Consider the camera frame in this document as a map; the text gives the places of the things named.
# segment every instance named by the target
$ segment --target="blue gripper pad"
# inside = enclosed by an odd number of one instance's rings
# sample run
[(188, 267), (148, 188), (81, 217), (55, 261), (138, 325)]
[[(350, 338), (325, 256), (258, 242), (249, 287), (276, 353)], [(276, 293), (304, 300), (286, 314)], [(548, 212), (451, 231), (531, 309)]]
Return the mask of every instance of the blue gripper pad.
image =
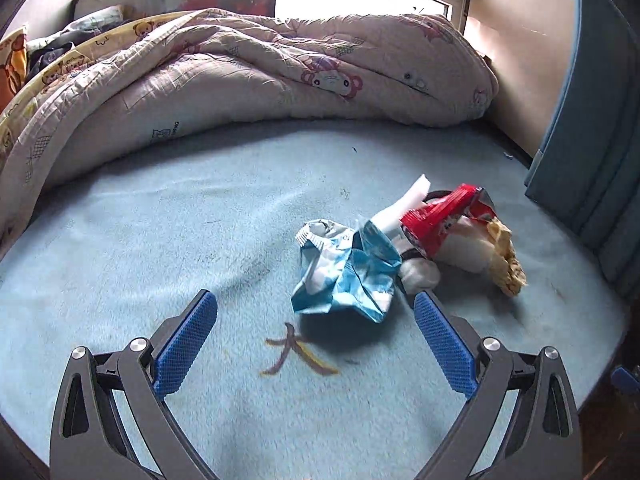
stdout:
[(478, 389), (476, 363), (471, 352), (424, 292), (415, 297), (414, 316), (449, 385), (469, 400)]
[(218, 316), (218, 302), (206, 292), (156, 359), (154, 392), (158, 399), (178, 391)]

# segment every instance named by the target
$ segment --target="beige wall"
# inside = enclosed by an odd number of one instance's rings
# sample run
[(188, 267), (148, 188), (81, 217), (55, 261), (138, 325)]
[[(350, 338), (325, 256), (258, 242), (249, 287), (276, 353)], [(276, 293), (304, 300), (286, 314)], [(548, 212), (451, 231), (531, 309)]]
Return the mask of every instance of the beige wall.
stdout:
[(49, 36), (70, 21), (71, 0), (26, 0), (16, 13), (6, 32), (27, 25), (27, 38)]
[(500, 91), (487, 118), (534, 155), (574, 44), (575, 0), (471, 0), (465, 37), (492, 60)]

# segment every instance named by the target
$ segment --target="blue bed sheet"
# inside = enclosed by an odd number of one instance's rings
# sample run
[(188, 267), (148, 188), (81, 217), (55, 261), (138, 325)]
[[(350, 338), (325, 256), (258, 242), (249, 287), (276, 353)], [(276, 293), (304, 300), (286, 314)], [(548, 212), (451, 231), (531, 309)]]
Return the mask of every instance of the blue bed sheet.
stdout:
[[(306, 220), (362, 224), (421, 173), (432, 189), (486, 187), (529, 279), (509, 299), (482, 276), (440, 266), (442, 303), (512, 350), (556, 346), (580, 406), (627, 310), (591, 255), (524, 196), (526, 168), (503, 151), (468, 124), (264, 122), (153, 146), (52, 190), (0, 263), (0, 413), (48, 462), (69, 352), (151, 336), (208, 288), (218, 322), (166, 402), (220, 478), (412, 478), (465, 397), (448, 387), (406, 301), (376, 325), (349, 312), (296, 316), (290, 294), (300, 278), (293, 237)], [(265, 339), (284, 338), (286, 324), (318, 364), (290, 352), (263, 374), (282, 350)], [(513, 402), (478, 467), (491, 462)]]

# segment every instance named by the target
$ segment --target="blanket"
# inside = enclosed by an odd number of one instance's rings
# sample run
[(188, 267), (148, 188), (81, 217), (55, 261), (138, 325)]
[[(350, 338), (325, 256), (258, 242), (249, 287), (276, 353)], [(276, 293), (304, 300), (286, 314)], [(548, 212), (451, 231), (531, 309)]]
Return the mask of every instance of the blanket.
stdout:
[(207, 9), (128, 23), (65, 54), (0, 116), (0, 258), (47, 182), (158, 140), (275, 118), (448, 126), (482, 116), (496, 92), (442, 16), (305, 21)]

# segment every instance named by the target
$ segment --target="orange pillow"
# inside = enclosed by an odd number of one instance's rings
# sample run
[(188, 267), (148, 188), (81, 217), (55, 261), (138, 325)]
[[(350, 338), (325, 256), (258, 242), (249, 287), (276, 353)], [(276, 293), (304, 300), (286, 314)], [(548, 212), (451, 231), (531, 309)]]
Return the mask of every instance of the orange pillow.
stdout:
[(0, 43), (0, 111), (24, 85), (27, 75), (27, 30), (21, 27)]

